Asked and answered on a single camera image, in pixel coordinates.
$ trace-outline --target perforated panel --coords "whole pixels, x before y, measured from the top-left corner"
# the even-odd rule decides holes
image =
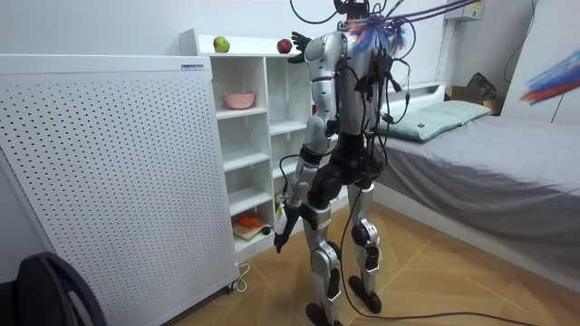
[[[3,152],[110,325],[152,323],[235,271],[208,76],[0,77]]]

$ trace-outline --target gray bed sheet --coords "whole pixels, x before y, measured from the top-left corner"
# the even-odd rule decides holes
[[[427,143],[389,138],[379,182],[432,210],[580,267],[580,129],[484,117]]]

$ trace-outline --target white label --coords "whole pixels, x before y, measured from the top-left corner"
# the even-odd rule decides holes
[[[322,222],[321,224],[318,225],[318,229],[322,230],[325,227],[327,227],[330,224],[330,218],[326,221],[326,222]]]
[[[181,70],[203,70],[203,64],[181,64]]]
[[[277,221],[275,221],[274,231],[281,235],[286,228],[286,223],[288,223],[288,218],[286,217],[286,212],[284,211],[284,203],[280,204],[278,210],[275,212]]]

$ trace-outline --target cardboard box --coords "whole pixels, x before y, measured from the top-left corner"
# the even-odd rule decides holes
[[[451,86],[445,90],[446,101],[466,101],[469,103],[482,105],[483,97],[480,89],[469,87]]]
[[[483,105],[490,109],[489,115],[498,116],[504,107],[506,99],[496,97],[491,101],[483,101],[481,90],[470,87],[452,86],[445,90],[445,101],[465,101],[473,104]]]

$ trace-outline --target green apple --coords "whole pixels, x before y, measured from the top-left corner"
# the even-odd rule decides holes
[[[229,51],[229,42],[224,36],[218,36],[214,39],[214,49],[217,53],[227,53]]]

